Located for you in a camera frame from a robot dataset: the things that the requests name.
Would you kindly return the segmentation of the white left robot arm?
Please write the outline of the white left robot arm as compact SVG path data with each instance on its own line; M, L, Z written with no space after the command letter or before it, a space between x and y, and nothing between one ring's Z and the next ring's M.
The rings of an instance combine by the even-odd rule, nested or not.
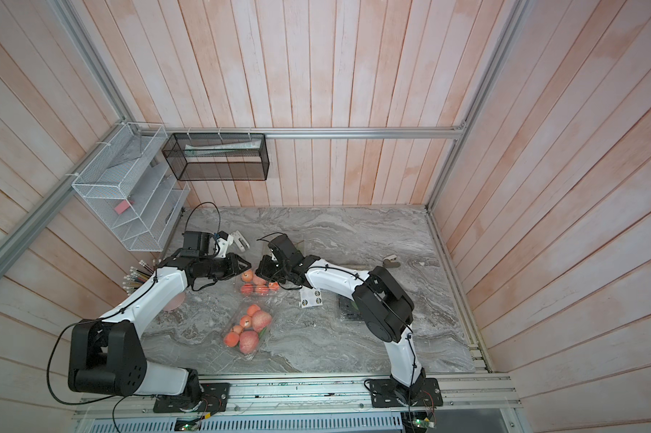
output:
M211 285L243 274L251 263L228 250L225 232L189 231L143 285L98 319L84 319L72 331L68 387L76 393L154 396L179 411L200 408L204 389L197 371L163 366L146 358L140 339L159 313L197 279Z

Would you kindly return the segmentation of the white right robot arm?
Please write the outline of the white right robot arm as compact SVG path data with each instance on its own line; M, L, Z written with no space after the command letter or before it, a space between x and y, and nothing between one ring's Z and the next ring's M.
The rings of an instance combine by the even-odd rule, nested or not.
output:
M350 299L370 333L384 344L390 360L390 377L365 382L373 406L385 407L397 401L411 408L433 394L437 380L426 377L415 348L415 304L387 269L376 266L370 271L359 271L316 255L304 255L281 232L263 236L260 241L269 249L257 269L260 278L283 284L287 290L325 290Z

